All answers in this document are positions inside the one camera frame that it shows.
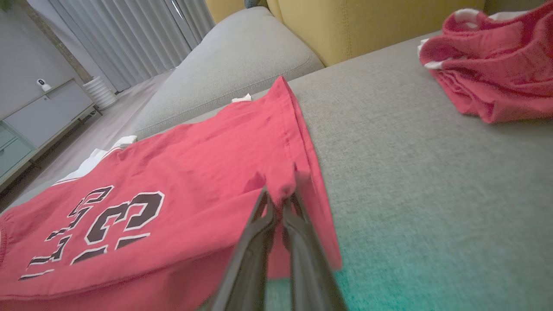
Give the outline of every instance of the white vase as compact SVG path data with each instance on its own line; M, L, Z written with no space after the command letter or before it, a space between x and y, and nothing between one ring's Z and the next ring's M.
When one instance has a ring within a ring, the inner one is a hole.
M92 81L84 84L83 87L92 96L94 103L100 110L105 110L117 102L117 97L107 87L100 76L95 77Z

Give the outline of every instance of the floor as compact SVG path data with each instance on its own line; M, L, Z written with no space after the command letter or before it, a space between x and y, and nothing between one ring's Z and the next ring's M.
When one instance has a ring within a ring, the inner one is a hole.
M0 211L15 199L54 178L73 172L94 149L109 150L121 137L133 134L136 117L173 71L137 84L117 95L119 101L66 134L0 193Z

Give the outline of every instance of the gray fabric surface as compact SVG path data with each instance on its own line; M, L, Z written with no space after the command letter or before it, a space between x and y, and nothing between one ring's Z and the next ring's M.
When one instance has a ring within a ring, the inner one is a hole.
M317 56L264 7L218 23L175 69L137 121L139 139L323 68Z
M290 82L350 310L551 310L553 124L459 114L418 62L428 37ZM267 310L290 310L288 286Z

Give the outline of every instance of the red clothing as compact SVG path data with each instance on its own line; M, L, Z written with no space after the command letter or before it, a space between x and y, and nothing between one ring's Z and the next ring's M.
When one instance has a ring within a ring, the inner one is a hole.
M553 2L504 21L460 11L420 51L459 112L487 123L553 116Z
M217 288L263 185L278 203L294 175L307 176L302 195L339 269L315 150L280 77L259 100L116 149L84 177L8 210L0 309L193 310ZM272 278L289 275L281 231Z

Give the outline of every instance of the curtain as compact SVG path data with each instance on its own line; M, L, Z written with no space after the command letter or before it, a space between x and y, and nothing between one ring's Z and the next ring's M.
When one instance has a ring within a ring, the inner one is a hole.
M215 25L204 0L50 0L118 91L176 66Z
M73 56L81 63L81 65L92 76L100 76L106 83L107 87L115 91L115 87L111 84L106 74L93 60L92 56L88 53L82 43L77 39L75 34L69 29L67 24L61 18L60 14L54 9L54 7L48 1L44 0L27 0L29 4L35 9L35 11L45 20L54 33L65 44Z

